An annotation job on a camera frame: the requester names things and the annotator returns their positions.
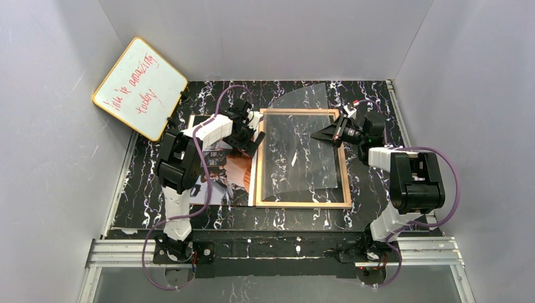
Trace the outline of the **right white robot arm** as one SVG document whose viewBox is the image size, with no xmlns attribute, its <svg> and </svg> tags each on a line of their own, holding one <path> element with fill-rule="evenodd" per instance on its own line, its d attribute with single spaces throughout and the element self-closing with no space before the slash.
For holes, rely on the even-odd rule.
<svg viewBox="0 0 535 303">
<path fill-rule="evenodd" d="M 344 143 L 353 145 L 364 165 L 389 174 L 389 204 L 366 226 L 359 241 L 340 251 L 370 261 L 384 261 L 403 228 L 445 203 L 436 154 L 386 148 L 385 120 L 379 112 L 368 112 L 359 126 L 352 117 L 343 115 L 311 134 L 313 139 L 336 148 Z"/>
</svg>

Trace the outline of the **wooden picture frame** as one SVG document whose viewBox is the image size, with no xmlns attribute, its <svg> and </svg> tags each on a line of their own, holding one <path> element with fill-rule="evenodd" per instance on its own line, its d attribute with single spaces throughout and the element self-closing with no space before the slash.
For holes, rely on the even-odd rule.
<svg viewBox="0 0 535 303">
<path fill-rule="evenodd" d="M 312 138 L 339 117 L 336 109 L 261 109 L 265 138 L 257 151 L 258 208 L 351 207 L 343 148 Z"/>
</svg>

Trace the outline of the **aluminium rail base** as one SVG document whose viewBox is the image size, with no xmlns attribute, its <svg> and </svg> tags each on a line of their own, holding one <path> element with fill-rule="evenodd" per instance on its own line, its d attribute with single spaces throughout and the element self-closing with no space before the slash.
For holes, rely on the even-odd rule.
<svg viewBox="0 0 535 303">
<path fill-rule="evenodd" d="M 216 260 L 185 283 L 180 264 L 153 264 L 147 231 L 163 218 L 153 174 L 158 145 L 129 141 L 105 233 L 93 241 L 80 302 L 471 302 L 473 294 L 453 237 L 411 227 L 401 238 L 400 275 L 374 290 L 356 278 L 358 263 L 322 252 L 354 238 L 386 206 L 387 181 L 346 152 L 352 207 L 248 208 L 212 205 L 192 221 L 213 236 Z"/>
</svg>

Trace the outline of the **clear plastic sheet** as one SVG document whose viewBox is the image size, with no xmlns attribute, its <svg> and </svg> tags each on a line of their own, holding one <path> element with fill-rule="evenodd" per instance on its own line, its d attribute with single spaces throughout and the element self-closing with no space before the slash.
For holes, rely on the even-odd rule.
<svg viewBox="0 0 535 303">
<path fill-rule="evenodd" d="M 310 135 L 333 122 L 325 84 L 292 90 L 267 106 L 262 155 L 261 201 L 337 203 L 338 156 Z"/>
</svg>

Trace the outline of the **frame backing board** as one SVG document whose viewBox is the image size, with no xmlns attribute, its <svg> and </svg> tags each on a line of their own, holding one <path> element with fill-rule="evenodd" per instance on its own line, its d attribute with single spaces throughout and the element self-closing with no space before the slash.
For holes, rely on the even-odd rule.
<svg viewBox="0 0 535 303">
<path fill-rule="evenodd" d="M 211 118 L 211 116 L 209 116 L 209 115 L 190 115 L 189 123 L 188 123 L 187 127 L 188 128 L 194 128 L 198 124 L 202 124 L 202 123 L 204 123 L 205 121 L 207 121 L 210 118 Z"/>
</svg>

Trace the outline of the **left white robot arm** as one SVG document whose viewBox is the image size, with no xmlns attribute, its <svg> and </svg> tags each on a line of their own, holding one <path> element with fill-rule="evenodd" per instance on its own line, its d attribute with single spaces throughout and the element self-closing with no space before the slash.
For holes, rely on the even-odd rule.
<svg viewBox="0 0 535 303">
<path fill-rule="evenodd" d="M 265 137 L 259 130 L 263 117 L 249 102 L 239 101 L 193 127 L 172 129 L 164 135 L 156 176 L 162 187 L 165 219 L 160 224 L 163 235 L 155 237 L 164 254 L 176 261 L 189 261 L 194 256 L 191 218 L 202 211 L 190 211 L 190 195 L 197 180 L 209 176 L 204 152 L 223 141 L 253 156 Z"/>
</svg>

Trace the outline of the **whiteboard with red writing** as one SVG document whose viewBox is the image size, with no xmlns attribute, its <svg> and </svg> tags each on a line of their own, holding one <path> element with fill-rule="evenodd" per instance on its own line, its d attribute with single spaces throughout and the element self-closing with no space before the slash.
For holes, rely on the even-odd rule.
<svg viewBox="0 0 535 303">
<path fill-rule="evenodd" d="M 187 84 L 181 72 L 135 37 L 91 99 L 148 140 L 158 141 Z"/>
</svg>

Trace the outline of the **printed photo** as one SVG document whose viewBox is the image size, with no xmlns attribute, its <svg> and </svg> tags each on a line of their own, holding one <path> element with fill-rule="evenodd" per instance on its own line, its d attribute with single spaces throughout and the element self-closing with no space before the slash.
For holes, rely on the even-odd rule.
<svg viewBox="0 0 535 303">
<path fill-rule="evenodd" d="M 202 205 L 208 193 L 208 184 L 212 185 L 211 205 L 248 205 L 245 198 L 247 189 L 227 180 L 224 169 L 230 156 L 241 157 L 242 154 L 223 141 L 218 141 L 203 151 L 209 176 L 201 174 L 190 192 L 190 203 Z"/>
</svg>

